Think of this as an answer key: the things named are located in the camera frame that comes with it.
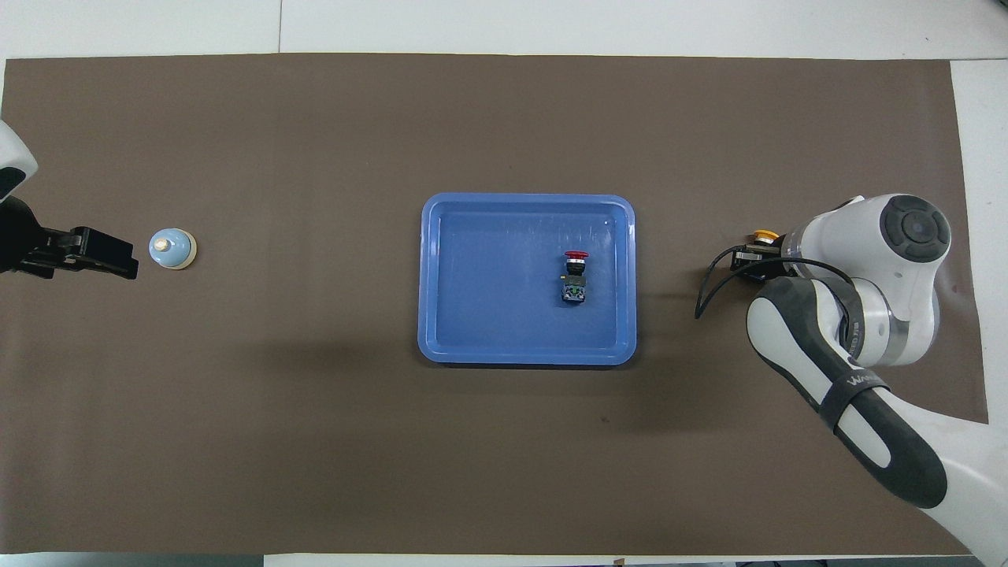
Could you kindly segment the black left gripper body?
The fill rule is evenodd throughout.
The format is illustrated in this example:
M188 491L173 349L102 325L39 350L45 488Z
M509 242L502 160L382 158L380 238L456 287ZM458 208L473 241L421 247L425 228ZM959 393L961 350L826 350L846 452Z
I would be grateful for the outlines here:
M16 272L19 263L69 270L61 245L67 235L39 225L20 198L7 198L1 205L1 272Z

